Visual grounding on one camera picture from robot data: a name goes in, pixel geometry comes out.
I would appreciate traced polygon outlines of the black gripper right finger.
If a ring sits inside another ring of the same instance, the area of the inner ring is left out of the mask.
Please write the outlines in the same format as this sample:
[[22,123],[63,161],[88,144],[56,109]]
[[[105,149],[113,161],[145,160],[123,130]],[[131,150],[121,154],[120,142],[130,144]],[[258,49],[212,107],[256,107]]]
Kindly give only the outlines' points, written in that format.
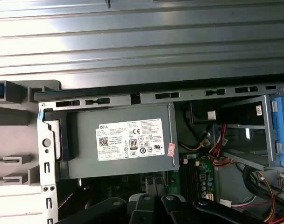
[[161,198],[166,213],[174,224],[263,224],[263,220],[248,216],[218,202],[201,198],[189,205],[182,196]]

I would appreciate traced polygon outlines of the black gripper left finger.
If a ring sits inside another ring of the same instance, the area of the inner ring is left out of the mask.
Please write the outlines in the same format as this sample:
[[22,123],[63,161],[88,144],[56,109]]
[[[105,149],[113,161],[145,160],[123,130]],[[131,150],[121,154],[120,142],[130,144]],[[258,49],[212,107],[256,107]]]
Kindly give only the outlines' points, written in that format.
[[84,224],[154,224],[161,197],[134,194],[129,201],[112,197],[83,210]]

